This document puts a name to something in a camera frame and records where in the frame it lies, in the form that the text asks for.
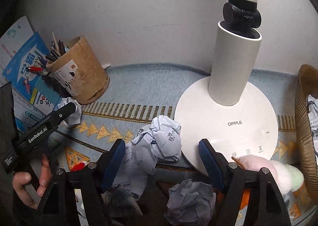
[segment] wicker basket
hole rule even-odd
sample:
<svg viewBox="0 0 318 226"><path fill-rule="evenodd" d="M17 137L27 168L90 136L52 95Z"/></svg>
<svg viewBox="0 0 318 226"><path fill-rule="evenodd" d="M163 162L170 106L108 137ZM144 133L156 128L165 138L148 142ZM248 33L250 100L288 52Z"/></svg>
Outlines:
<svg viewBox="0 0 318 226"><path fill-rule="evenodd" d="M306 106L309 94L318 98L318 70L310 65L302 65L298 74L295 99L296 138L306 189L311 200L318 205L317 164Z"/></svg>
<svg viewBox="0 0 318 226"><path fill-rule="evenodd" d="M47 69L80 104L93 103L109 85L109 77L84 36L65 43L69 50Z"/></svg>

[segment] sleeve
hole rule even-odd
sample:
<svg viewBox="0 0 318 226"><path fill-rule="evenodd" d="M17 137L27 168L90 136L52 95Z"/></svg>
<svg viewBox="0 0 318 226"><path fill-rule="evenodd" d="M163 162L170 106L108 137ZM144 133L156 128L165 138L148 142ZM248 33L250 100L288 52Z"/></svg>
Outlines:
<svg viewBox="0 0 318 226"><path fill-rule="evenodd" d="M15 191L13 191L13 214L16 216L17 221L21 226L32 226L33 220L36 215L36 210L26 206L18 197Z"/></svg>

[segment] cardboard pen holder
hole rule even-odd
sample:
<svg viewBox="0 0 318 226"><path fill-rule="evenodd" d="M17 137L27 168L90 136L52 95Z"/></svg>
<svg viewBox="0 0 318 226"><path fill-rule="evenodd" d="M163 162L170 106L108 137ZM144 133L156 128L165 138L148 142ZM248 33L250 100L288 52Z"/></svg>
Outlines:
<svg viewBox="0 0 318 226"><path fill-rule="evenodd" d="M80 104L96 101L109 85L109 77L84 36L64 44L69 50L47 69Z"/></svg>

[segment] lamp base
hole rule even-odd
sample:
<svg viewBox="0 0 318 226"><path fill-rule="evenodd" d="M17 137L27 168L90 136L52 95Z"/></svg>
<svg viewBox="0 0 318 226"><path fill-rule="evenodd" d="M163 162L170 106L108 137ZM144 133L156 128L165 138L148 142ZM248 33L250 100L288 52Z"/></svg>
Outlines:
<svg viewBox="0 0 318 226"><path fill-rule="evenodd" d="M192 84L178 101L174 120L181 125L182 153L192 166L207 175L198 143L208 139L215 151L231 162L232 156L257 155L270 159L278 139L277 119L271 103L247 83L238 103L222 106L211 99L210 77Z"/></svg>

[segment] finger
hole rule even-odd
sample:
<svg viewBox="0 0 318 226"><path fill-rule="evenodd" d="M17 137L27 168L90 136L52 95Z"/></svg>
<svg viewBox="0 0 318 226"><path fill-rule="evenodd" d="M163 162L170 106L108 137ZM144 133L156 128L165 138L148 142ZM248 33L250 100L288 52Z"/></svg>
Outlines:
<svg viewBox="0 0 318 226"><path fill-rule="evenodd" d="M38 195L42 197L43 194L44 194L45 189L46 189L46 187L39 186L39 188L37 190Z"/></svg>
<svg viewBox="0 0 318 226"><path fill-rule="evenodd" d="M46 188L51 178L52 178L52 174L51 174L51 169L49 165L49 160L44 154L42 154L42 169L41 169L41 176L39 180L40 186Z"/></svg>
<svg viewBox="0 0 318 226"><path fill-rule="evenodd" d="M12 186L20 200L27 206L36 209L38 206L25 190L24 185L31 181L31 175L27 172L17 172L13 176Z"/></svg>

